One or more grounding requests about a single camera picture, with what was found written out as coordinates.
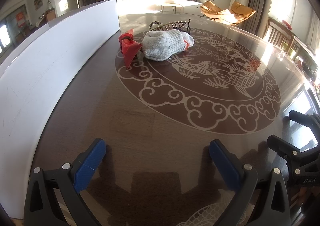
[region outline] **blue gripper pad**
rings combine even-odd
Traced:
[[[100,139],[75,173],[73,187],[77,193],[87,188],[105,153],[106,143]]]
[[[241,188],[240,173],[243,171],[238,158],[230,154],[219,140],[210,142],[209,153],[228,189],[237,192]]]

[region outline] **metal screw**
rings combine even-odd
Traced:
[[[251,169],[252,169],[252,165],[250,165],[250,164],[245,164],[245,165],[244,165],[244,168],[245,168],[246,170],[251,170]]]
[[[62,169],[64,169],[64,170],[67,170],[67,169],[69,169],[70,168],[70,163],[64,163],[63,165],[62,165]]]
[[[274,168],[273,171],[277,174],[281,173],[281,170],[279,168]]]
[[[33,172],[35,172],[35,173],[39,173],[39,172],[40,172],[40,170],[41,170],[41,168],[36,167],[36,168],[33,170]]]

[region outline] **table surface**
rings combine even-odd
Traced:
[[[134,28],[137,40],[152,21],[188,19],[119,17],[121,32]],[[81,192],[102,225],[212,225],[233,196],[208,154],[213,139],[258,171],[278,167],[285,177],[285,161],[268,149],[268,136],[301,150],[317,144],[309,128],[286,119],[292,109],[316,112],[318,102],[280,50],[197,16],[190,26],[193,47],[162,62],[139,53],[128,71],[116,33],[70,83],[42,133],[32,171],[72,162],[95,138],[107,143]]]

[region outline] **white board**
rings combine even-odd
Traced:
[[[52,110],[84,63],[119,30],[116,0],[81,9],[49,23],[20,54],[13,51],[17,57],[0,77],[0,203],[12,218],[23,218],[33,155]]]

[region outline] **gray knitted fabric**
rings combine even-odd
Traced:
[[[192,47],[193,37],[177,29],[166,31],[149,31],[143,38],[142,51],[144,56],[155,61],[168,59],[175,53],[185,51]]]

